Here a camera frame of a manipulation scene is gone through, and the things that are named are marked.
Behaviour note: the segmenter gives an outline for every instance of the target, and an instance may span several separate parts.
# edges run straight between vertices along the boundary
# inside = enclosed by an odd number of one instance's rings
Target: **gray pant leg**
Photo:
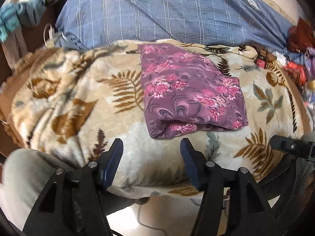
[[[21,231],[40,192],[57,168],[73,170],[55,157],[31,149],[15,150],[6,159],[2,174],[6,199],[3,212]]]
[[[304,141],[315,142],[315,131],[308,132],[307,134],[301,137]]]

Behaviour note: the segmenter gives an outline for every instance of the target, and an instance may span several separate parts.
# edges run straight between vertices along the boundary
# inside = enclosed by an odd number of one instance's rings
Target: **cable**
[[[167,234],[167,232],[164,230],[164,229],[159,229],[159,228],[154,228],[154,227],[151,227],[151,226],[148,226],[148,225],[145,225],[143,223],[140,222],[140,212],[141,212],[141,208],[142,208],[142,205],[139,206],[139,209],[138,209],[138,215],[137,215],[137,222],[139,225],[142,225],[144,227],[147,227],[149,229],[153,229],[153,230],[159,230],[159,231],[162,231],[164,233],[165,236],[169,236]]]
[[[12,118],[12,114],[11,113],[9,113],[9,115],[7,116],[7,121],[4,121],[4,120],[0,120],[0,121],[2,121],[4,124],[6,124],[6,125],[9,125],[9,123],[10,123],[10,119]]]
[[[46,26],[45,26],[45,28],[44,28],[44,43],[45,43],[45,46],[46,46],[46,47],[47,47],[47,43],[46,43],[45,34],[46,34],[46,31],[47,31],[48,26],[50,26],[50,28],[51,28],[51,24],[49,24],[49,23],[47,23]]]
[[[111,233],[114,234],[114,235],[116,235],[116,236],[123,236],[123,235],[121,235],[119,232],[116,232],[116,231],[114,231],[114,230],[111,230]]]
[[[192,201],[193,204],[200,207],[200,204],[196,203],[193,199],[190,199],[190,200]]]

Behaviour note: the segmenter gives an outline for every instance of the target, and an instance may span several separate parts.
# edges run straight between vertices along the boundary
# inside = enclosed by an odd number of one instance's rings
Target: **fern leaf pattern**
[[[90,161],[97,160],[98,157],[105,151],[105,147],[108,144],[107,141],[105,141],[105,133],[102,129],[99,129],[97,132],[97,142],[94,143],[94,148],[92,149],[91,156],[89,158]]]
[[[244,52],[244,51],[246,51],[246,45],[240,45],[240,46],[238,47],[238,51],[239,51],[239,52]]]
[[[217,54],[226,54],[228,53],[228,50],[226,49],[226,47],[211,47],[211,46],[206,46],[204,48],[205,50],[209,51],[209,52],[213,52],[213,53],[217,53]]]
[[[109,84],[112,91],[115,93],[113,100],[118,110],[115,113],[127,112],[136,107],[143,111],[143,90],[140,85],[141,72],[136,70],[127,72],[119,72],[117,75],[112,75],[110,79],[102,79],[98,82]]]
[[[241,69],[243,69],[245,72],[250,72],[250,71],[258,70],[258,66],[256,64],[244,65],[244,66],[241,66],[240,68],[236,68],[235,70],[241,70]]]
[[[228,77],[231,77],[230,75],[230,66],[228,61],[225,58],[221,58],[221,61],[218,63],[217,68],[220,70],[220,72]]]
[[[253,177],[258,180],[262,179],[273,168],[274,151],[270,146],[270,139],[267,141],[266,132],[259,128],[259,132],[251,133],[251,137],[245,137],[247,146],[240,149],[234,156],[247,157],[254,166]]]

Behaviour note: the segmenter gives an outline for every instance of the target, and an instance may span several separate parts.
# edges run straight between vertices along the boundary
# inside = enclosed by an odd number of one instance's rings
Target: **purple floral cloth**
[[[210,59],[167,43],[139,45],[138,51],[150,137],[248,125],[238,78],[224,76]]]

